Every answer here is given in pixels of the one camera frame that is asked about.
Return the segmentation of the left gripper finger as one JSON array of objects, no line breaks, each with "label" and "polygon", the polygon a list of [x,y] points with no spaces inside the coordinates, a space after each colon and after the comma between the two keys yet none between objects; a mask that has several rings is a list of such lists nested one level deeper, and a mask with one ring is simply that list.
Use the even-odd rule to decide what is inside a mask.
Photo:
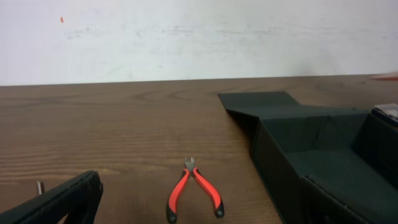
[{"label": "left gripper finger", "polygon": [[103,194],[99,173],[88,170],[1,214],[1,223],[93,224]]}]

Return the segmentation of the orange scraper wooden handle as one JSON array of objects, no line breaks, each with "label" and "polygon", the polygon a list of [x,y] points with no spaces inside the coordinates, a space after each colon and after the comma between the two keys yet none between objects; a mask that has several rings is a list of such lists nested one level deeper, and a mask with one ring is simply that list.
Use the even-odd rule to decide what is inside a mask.
[{"label": "orange scraper wooden handle", "polygon": [[398,72],[381,73],[369,78],[377,81],[398,81]]}]

